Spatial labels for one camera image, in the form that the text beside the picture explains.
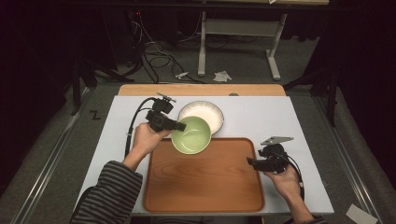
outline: wooden board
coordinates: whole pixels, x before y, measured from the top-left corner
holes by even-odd
[[[206,95],[224,96],[268,95],[286,96],[278,84],[125,84],[120,87],[119,95],[156,95],[157,91],[169,96]]]
[[[264,207],[246,138],[213,138],[201,153],[178,152],[164,139],[151,154],[144,206],[150,213],[256,212]]]

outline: wooden tray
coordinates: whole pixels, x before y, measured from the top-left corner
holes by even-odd
[[[164,139],[151,154],[144,206],[150,213],[256,212],[264,207],[246,138],[213,138],[201,153],[178,152]]]

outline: hand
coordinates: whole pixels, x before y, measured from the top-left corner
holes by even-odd
[[[264,174],[272,179],[277,192],[285,199],[295,224],[302,224],[314,219],[300,196],[298,176],[291,165],[288,165],[281,174],[273,172],[264,172]]]
[[[281,174],[273,172],[264,172],[265,175],[271,178],[274,182],[277,192],[283,198],[300,195],[299,180],[296,171],[291,165],[286,167],[286,170]]]
[[[158,146],[160,141],[170,132],[171,131],[168,130],[162,130],[156,133],[149,127],[148,123],[141,123],[136,127],[134,132],[133,148],[143,149],[147,155],[151,153]]]
[[[134,132],[134,143],[130,153],[122,162],[135,171],[139,163],[151,153],[171,131],[163,130],[158,133],[149,127],[148,123],[141,123]]]

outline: desk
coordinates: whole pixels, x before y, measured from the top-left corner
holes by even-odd
[[[294,140],[284,143],[285,150],[298,162],[304,179],[305,201],[308,208],[314,214],[333,213],[329,197],[321,183],[318,169],[313,161],[312,155],[305,141],[303,130],[297,120],[290,98],[285,96],[282,87],[279,85],[125,85],[120,88],[119,96],[113,101],[110,108],[105,127],[102,131],[98,146],[95,150],[86,175],[81,193],[88,187],[96,184],[97,177],[103,165],[110,161],[122,161],[128,132],[129,122],[138,105],[147,98],[147,95],[154,95],[161,91],[163,94],[177,99],[174,109],[169,113],[170,119],[176,119],[178,111],[185,104],[196,100],[210,100],[223,110],[225,122],[221,130],[215,137],[247,137],[254,147],[262,148],[260,142],[271,135],[293,136]],[[228,96],[230,93],[238,93],[241,96]],[[260,119],[252,118],[260,112]],[[227,120],[240,120],[243,116],[248,117],[244,122],[231,122]],[[145,114],[140,113],[136,117],[136,123],[145,121]],[[137,172],[146,178],[149,166],[149,156],[142,160]],[[265,207],[256,213],[205,213],[190,214],[195,216],[262,216],[267,214],[287,214],[289,208],[274,188],[272,181],[263,174],[260,174],[263,187]],[[134,216],[151,216],[143,206],[143,191],[146,181],[144,179],[142,190],[137,198],[133,210]]]
[[[239,3],[267,3],[268,0],[207,0],[207,2],[239,2]],[[329,0],[279,0],[276,4],[283,5],[328,5]],[[205,75],[206,34],[216,35],[252,35],[252,36],[271,36],[274,39],[270,49],[265,51],[271,74],[274,80],[280,80],[280,74],[276,66],[275,53],[285,26],[287,14],[282,14],[279,21],[240,21],[240,20],[219,20],[207,19],[206,12],[202,12],[201,23],[201,47],[198,61],[198,76]]]

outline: white table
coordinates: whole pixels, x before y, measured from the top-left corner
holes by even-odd
[[[97,183],[103,166],[108,161],[122,161],[127,132],[134,112],[148,96],[116,96],[110,108],[105,127],[92,158],[89,171],[83,183],[81,193]],[[291,136],[294,140],[283,143],[288,154],[293,157],[303,174],[305,202],[313,214],[333,213],[332,204],[321,182],[318,169],[305,141],[303,130],[297,120],[291,100],[287,96],[175,96],[177,103],[169,113],[170,119],[177,119],[180,109],[193,101],[209,101],[217,105],[224,114],[224,125],[214,137],[246,137],[256,149],[262,149],[260,143],[271,136]],[[142,111],[136,118],[135,125],[146,122],[147,111]],[[137,172],[146,178],[149,156],[142,160]],[[268,214],[287,214],[289,208],[283,198],[277,194],[272,181],[261,174],[265,206],[257,213],[248,214],[193,214],[225,216],[262,216]],[[150,216],[143,206],[146,179],[132,211],[134,216]]]

